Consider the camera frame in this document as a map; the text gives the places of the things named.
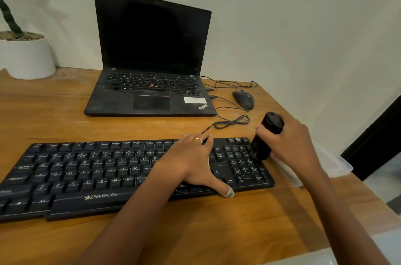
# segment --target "black laptop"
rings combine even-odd
[[[90,116],[214,116],[199,77],[212,12],[163,0],[95,0],[103,70]]]

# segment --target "transparent container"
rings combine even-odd
[[[349,174],[353,167],[341,156],[337,158],[329,153],[322,145],[312,138],[313,146],[315,147],[316,154],[318,155],[320,164],[322,165],[324,171],[328,174],[330,178],[342,177]],[[303,186],[301,180],[297,177],[295,172],[284,164],[282,161],[273,160],[278,169],[283,174],[283,176],[293,185],[294,187]]]

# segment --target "hand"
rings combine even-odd
[[[280,134],[273,134],[263,125],[256,127],[256,134],[271,148],[271,156],[283,161],[300,178],[323,171],[308,127],[293,117],[282,118],[284,128]]]
[[[216,178],[210,170],[209,154],[212,148],[211,134],[184,134],[155,165],[174,165],[174,169],[182,173],[183,181],[210,187],[224,197],[233,197],[231,187]]]

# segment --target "wooden desk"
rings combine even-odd
[[[83,114],[100,71],[59,68],[47,79],[24,81],[0,71],[0,179],[34,142],[178,138],[199,133],[217,117],[87,117]],[[215,137],[254,136],[266,111],[287,114],[261,87],[250,124]],[[217,95],[233,100],[232,89]],[[214,105],[227,105],[214,100]],[[234,119],[243,112],[220,109]],[[141,264],[262,264],[328,247],[308,192],[295,189],[270,161],[270,189],[240,192],[233,199],[203,197],[168,202],[145,245]],[[401,227],[401,221],[350,174],[333,179],[340,195],[371,234]],[[1,264],[68,264],[114,214],[65,221],[43,219],[0,224]]]

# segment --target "laptop keyboard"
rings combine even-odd
[[[106,90],[155,91],[201,96],[195,78],[191,76],[151,75],[142,72],[111,71]]]
[[[0,221],[62,219],[117,211],[177,140],[33,144],[0,184]],[[248,138],[215,138],[214,176],[235,192],[272,187],[274,180]],[[216,192],[181,183],[170,199]]]

